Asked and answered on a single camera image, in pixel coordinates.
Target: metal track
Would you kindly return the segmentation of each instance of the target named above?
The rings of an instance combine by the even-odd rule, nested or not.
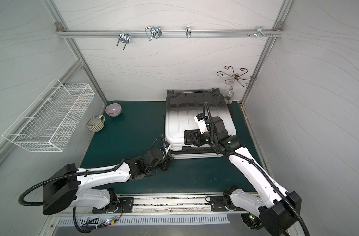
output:
[[[186,30],[161,30],[160,38],[186,38]],[[122,30],[64,30],[57,32],[59,38],[118,38]],[[124,30],[130,38],[147,38],[144,30]],[[191,30],[192,38],[241,38],[241,37],[256,37],[254,34],[257,30]],[[267,37],[281,37],[283,31],[263,30],[263,34]]]
[[[257,192],[249,192],[254,196],[258,196]],[[220,212],[211,211],[211,204],[205,200],[206,196],[222,196],[223,193],[171,193],[164,194],[138,194],[138,195],[123,195],[123,197],[133,197],[131,213],[126,215],[167,215],[167,214],[220,214]],[[78,207],[77,214],[89,214],[92,207]],[[225,214],[230,213],[248,213],[247,211],[226,211]],[[72,208],[67,208],[55,216],[70,216],[72,215]],[[108,216],[109,214],[98,214],[99,216]]]

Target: mug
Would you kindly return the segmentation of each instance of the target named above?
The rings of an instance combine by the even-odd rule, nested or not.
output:
[[[99,117],[92,117],[88,122],[86,123],[86,126],[90,131],[98,132],[100,131],[105,125],[105,116],[99,116]]]

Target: wrought iron hook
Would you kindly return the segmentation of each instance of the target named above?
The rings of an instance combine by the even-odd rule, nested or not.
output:
[[[225,73],[224,71],[218,71],[218,72],[216,72],[216,75],[217,76],[227,75],[227,76],[231,77],[232,79],[235,79],[242,87],[249,88],[251,85],[249,84],[249,82],[245,83],[245,85],[243,85],[242,83],[240,83],[240,81],[239,81],[240,79],[241,80],[248,80],[248,81],[257,80],[257,78],[253,77],[253,76],[251,76],[250,79],[241,78],[241,76],[248,73],[248,69],[246,69],[246,68],[240,68],[240,70],[243,72],[242,74],[235,73],[235,70],[233,69],[232,66],[224,66],[224,69],[232,69],[233,75],[229,75],[229,74]],[[230,85],[230,84],[227,83],[227,80],[228,79],[224,80],[224,83],[226,85]]]

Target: suitcase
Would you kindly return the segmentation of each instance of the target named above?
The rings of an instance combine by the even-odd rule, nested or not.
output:
[[[210,145],[197,147],[185,141],[186,133],[198,130],[194,117],[203,110],[207,101],[211,115],[219,116],[229,135],[236,134],[236,128],[227,104],[218,88],[209,91],[168,90],[165,112],[165,140],[172,144],[169,155],[175,159],[209,158],[217,155]]]

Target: bowl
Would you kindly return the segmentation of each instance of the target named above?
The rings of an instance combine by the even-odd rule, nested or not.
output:
[[[112,103],[106,107],[105,111],[109,116],[116,117],[122,113],[122,106],[118,103]]]

